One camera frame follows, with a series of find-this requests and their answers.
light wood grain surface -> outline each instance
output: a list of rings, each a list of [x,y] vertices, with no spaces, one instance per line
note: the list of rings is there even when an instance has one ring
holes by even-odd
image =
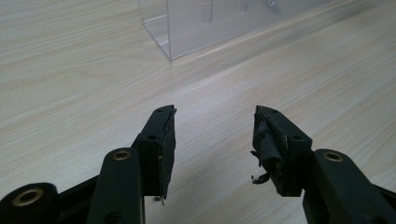
[[[396,191],[396,2],[345,2],[169,62],[136,0],[0,1],[0,197],[99,174],[152,110],[177,108],[165,206],[147,223],[305,223],[249,151],[255,105]]]

clear plastic box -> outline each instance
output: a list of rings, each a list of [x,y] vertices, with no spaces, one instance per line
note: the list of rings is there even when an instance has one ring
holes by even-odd
[[[139,6],[146,28],[173,60],[331,1],[139,0]]]

transparent acrylic container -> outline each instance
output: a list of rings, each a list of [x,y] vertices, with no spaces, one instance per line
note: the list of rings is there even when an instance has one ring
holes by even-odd
[[[143,22],[171,59],[333,0],[139,0]]]

wooden table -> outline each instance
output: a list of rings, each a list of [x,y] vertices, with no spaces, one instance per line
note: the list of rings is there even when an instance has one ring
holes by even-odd
[[[0,2],[0,196],[99,174],[152,110],[177,108],[165,206],[147,223],[305,223],[250,155],[255,105],[396,191],[396,2],[330,5],[168,61],[134,1]]]

wood grain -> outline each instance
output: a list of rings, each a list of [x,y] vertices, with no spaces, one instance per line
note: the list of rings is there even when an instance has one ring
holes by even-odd
[[[151,111],[177,108],[165,206],[147,223],[305,223],[249,154],[255,105],[396,191],[396,2],[349,1],[169,62],[136,1],[0,2],[0,197],[99,173]]]

